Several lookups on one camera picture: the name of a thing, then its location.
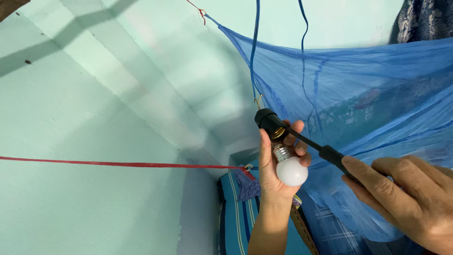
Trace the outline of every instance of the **mosquito net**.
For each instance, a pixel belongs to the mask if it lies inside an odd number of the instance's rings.
[[[252,39],[216,24],[250,64]],[[453,39],[304,54],[258,42],[253,70],[266,107],[303,120],[302,134],[321,145],[368,164],[412,154],[453,167]],[[311,153],[302,188],[316,203],[370,240],[402,236]]]

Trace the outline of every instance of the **white led bulb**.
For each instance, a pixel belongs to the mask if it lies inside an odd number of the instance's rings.
[[[292,148],[279,144],[273,154],[277,160],[277,177],[284,184],[299,186],[307,180],[308,168],[300,165],[300,158],[292,153]]]

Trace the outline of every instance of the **red rope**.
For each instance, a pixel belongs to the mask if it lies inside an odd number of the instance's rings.
[[[30,159],[30,158],[2,157],[2,156],[0,156],[0,160],[52,162],[52,163],[99,165],[99,166],[116,166],[116,167],[180,167],[180,168],[230,168],[230,169],[242,169],[243,168],[243,167],[227,167],[227,166],[211,166],[211,165],[185,165],[185,164],[164,164],[164,163],[138,163],[138,162],[124,163],[124,162],[98,162],[98,161],[69,161],[69,160]]]
[[[202,17],[203,20],[204,20],[204,25],[206,25],[206,19],[204,18],[204,15],[203,15],[203,12],[202,12],[202,11],[204,11],[204,13],[206,13],[206,11],[203,10],[203,9],[200,9],[200,8],[196,7],[191,1],[189,1],[189,0],[186,0],[186,1],[189,2],[191,5],[193,5],[195,8],[198,9],[198,11],[200,12],[201,17]]]

